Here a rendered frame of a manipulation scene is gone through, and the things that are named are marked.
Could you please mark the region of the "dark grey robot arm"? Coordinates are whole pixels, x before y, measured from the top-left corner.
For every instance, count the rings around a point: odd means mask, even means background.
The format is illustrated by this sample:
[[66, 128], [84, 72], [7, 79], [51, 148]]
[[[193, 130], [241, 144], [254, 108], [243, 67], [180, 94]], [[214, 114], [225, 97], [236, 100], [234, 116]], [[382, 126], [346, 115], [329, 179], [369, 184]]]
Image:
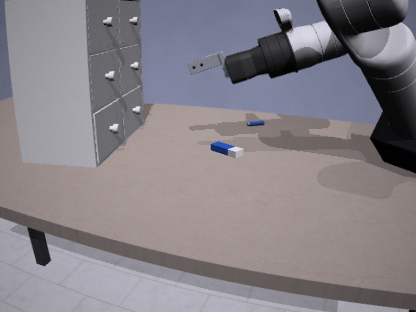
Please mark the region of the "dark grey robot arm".
[[321, 44], [323, 62], [348, 53], [360, 67], [394, 133], [416, 140], [416, 41], [401, 23], [409, 1], [317, 3], [325, 21], [311, 25]]

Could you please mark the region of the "grey drawer front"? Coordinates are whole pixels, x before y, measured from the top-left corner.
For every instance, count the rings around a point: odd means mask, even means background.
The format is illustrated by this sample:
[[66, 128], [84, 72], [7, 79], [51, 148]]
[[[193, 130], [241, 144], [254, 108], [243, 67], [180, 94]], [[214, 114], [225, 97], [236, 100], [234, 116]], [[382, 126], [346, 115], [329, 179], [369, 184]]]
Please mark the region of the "grey drawer front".
[[140, 2], [119, 0], [119, 42], [140, 40]]
[[87, 17], [89, 50], [118, 44], [117, 0], [87, 0]]
[[93, 111], [97, 163], [123, 141], [121, 100], [114, 100]]
[[94, 108], [120, 93], [118, 50], [90, 53], [89, 64], [92, 108]]
[[121, 92], [141, 82], [140, 65], [140, 44], [120, 46]]
[[143, 122], [142, 87], [134, 88], [122, 94], [124, 138]]

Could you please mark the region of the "small grey chest of drawers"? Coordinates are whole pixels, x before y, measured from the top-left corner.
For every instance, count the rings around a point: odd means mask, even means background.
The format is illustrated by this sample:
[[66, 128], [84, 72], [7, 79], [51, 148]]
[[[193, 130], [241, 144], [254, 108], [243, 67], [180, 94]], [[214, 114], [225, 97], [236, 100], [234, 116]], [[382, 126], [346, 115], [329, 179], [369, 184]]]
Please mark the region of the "small grey chest of drawers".
[[[133, 1], [136, 0], [127, 0]], [[140, 40], [89, 50], [87, 0], [6, 0], [12, 92], [23, 163], [97, 168], [144, 124]], [[121, 92], [120, 46], [140, 44], [141, 82]], [[115, 48], [117, 47], [117, 48]], [[117, 49], [120, 93], [92, 108], [89, 53]], [[142, 87], [143, 122], [97, 163], [93, 111]]]

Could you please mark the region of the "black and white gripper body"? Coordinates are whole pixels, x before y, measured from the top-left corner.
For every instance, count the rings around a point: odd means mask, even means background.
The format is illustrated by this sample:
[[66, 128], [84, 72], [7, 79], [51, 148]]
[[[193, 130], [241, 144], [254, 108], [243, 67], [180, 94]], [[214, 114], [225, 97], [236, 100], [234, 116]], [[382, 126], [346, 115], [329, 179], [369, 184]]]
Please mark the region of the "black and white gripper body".
[[321, 44], [313, 26], [293, 28], [290, 11], [281, 9], [274, 10], [274, 14], [282, 32], [259, 38], [259, 45], [250, 50], [226, 56], [224, 61], [232, 84], [263, 74], [276, 78], [297, 73], [323, 62]]

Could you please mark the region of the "blue and white eraser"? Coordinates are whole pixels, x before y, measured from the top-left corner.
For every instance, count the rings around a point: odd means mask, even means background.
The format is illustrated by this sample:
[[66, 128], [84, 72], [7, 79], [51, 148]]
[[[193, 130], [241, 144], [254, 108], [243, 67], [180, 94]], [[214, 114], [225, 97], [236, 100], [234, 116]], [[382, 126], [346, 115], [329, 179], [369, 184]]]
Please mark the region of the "blue and white eraser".
[[219, 141], [211, 144], [211, 150], [233, 157], [233, 158], [238, 158], [240, 156], [243, 156], [242, 148], [235, 147], [229, 144], [225, 144]]

